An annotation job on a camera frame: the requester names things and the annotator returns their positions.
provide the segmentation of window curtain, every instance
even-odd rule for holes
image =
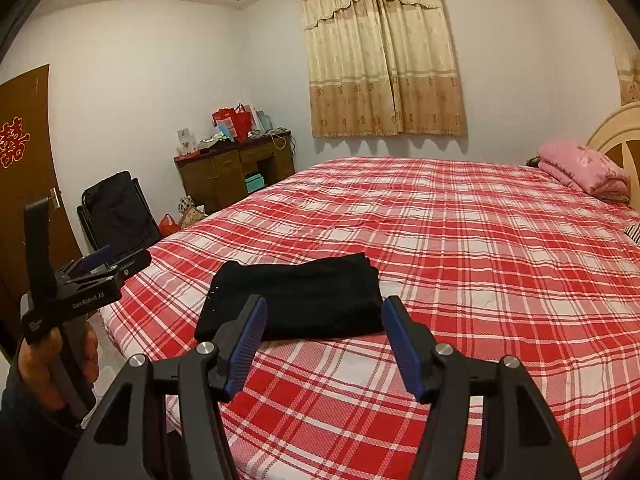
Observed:
[[[314,137],[466,132],[441,0],[303,0]]]
[[[607,0],[598,0],[616,57],[622,105],[640,101],[640,48]]]

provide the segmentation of metal bolt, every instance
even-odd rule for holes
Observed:
[[[196,352],[201,355],[210,354],[215,349],[216,346],[211,341],[203,341],[198,346],[196,346]]]
[[[129,364],[134,368],[138,368],[139,366],[142,366],[145,363],[145,361],[146,361],[146,357],[144,357],[142,354],[135,354],[129,358]]]
[[[438,343],[436,345],[436,354],[444,357],[453,354],[453,346],[449,343]]]
[[[520,360],[513,355],[505,355],[503,362],[507,368],[517,368],[520,366]]]

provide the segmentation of black and white striped cloth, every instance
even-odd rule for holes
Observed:
[[[629,236],[636,244],[640,245],[640,222],[631,224],[625,229],[625,234]]]

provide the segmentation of plaid bedspread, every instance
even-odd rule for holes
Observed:
[[[299,264],[364,251],[383,296],[400,296],[439,341],[486,360],[519,356],[583,478],[600,479],[640,425],[640,247],[623,233],[638,219],[531,168],[343,158],[161,241],[102,316],[126,357],[168,358],[195,345],[224,261]],[[168,409],[177,420],[175,399]],[[473,399],[465,480],[481,412]],[[222,413],[242,478],[405,479],[428,410],[404,390],[376,335],[264,344]]]

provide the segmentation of wooden desk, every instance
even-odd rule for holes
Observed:
[[[187,195],[207,214],[239,202],[248,195],[245,177],[260,173],[265,186],[295,173],[290,134],[224,144],[174,158]]]

